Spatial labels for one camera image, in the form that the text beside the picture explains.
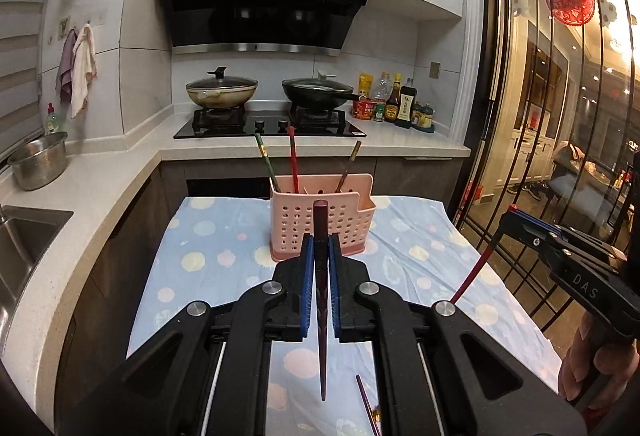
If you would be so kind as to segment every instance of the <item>wok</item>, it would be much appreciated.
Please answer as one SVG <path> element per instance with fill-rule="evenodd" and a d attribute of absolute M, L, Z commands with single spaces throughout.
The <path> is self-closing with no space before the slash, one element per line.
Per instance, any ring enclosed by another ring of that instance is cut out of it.
<path fill-rule="evenodd" d="M 190 99 L 203 108 L 229 109 L 241 106 L 254 96 L 258 81 L 225 76 L 225 69 L 225 66 L 221 66 L 213 72 L 208 72 L 215 77 L 187 84 Z"/>
<path fill-rule="evenodd" d="M 318 78 L 288 79 L 282 81 L 287 98 L 296 106 L 308 109 L 335 109 L 347 101 L 366 100 L 366 96 L 353 93 L 353 87 L 327 79 L 335 75 Z"/>

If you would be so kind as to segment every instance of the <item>brand logo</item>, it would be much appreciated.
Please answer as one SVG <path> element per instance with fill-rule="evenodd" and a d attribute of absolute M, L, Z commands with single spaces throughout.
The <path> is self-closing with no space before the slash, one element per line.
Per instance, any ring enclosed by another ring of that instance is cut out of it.
<path fill-rule="evenodd" d="M 579 273 L 575 274 L 572 283 L 574 283 L 575 288 L 580 290 L 585 297 L 595 299 L 598 295 L 598 289 L 595 286 L 590 285 L 589 281 L 584 279 Z"/>

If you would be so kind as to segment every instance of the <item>pink plastic basket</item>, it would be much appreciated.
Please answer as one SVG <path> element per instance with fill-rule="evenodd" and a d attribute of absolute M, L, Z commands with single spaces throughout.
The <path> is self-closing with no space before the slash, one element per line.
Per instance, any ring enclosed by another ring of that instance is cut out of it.
<path fill-rule="evenodd" d="M 329 233 L 340 235 L 342 254 L 351 256 L 364 250 L 376 210 L 371 200 L 372 175 L 348 175 L 339 193 L 334 193 L 339 174 L 300 175 L 301 194 L 293 193 L 292 176 L 276 178 L 281 192 L 271 185 L 271 257 L 275 261 L 300 254 L 302 236 L 314 231 L 316 200 L 327 200 L 329 204 Z"/>

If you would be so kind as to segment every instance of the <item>stove burner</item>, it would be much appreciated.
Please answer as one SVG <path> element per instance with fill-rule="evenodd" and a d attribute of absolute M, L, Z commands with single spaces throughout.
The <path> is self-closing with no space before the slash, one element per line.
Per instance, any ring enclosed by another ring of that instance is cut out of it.
<path fill-rule="evenodd" d="M 308 109 L 298 108 L 291 105 L 289 118 L 295 127 L 337 127 L 339 131 L 344 131 L 346 118 L 341 109 Z"/>
<path fill-rule="evenodd" d="M 231 109 L 196 109 L 191 125 L 197 137 L 216 130 L 241 135 L 244 132 L 244 105 Z"/>

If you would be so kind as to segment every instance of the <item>black frying pan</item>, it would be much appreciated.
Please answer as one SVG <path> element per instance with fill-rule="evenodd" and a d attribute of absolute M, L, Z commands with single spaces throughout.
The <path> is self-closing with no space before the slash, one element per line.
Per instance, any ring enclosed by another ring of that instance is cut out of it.
<path fill-rule="evenodd" d="M 290 79 L 282 81 L 282 88 L 291 102 L 308 109 L 335 109 L 347 101 L 367 99 L 353 93 L 351 86 L 323 78 Z"/>

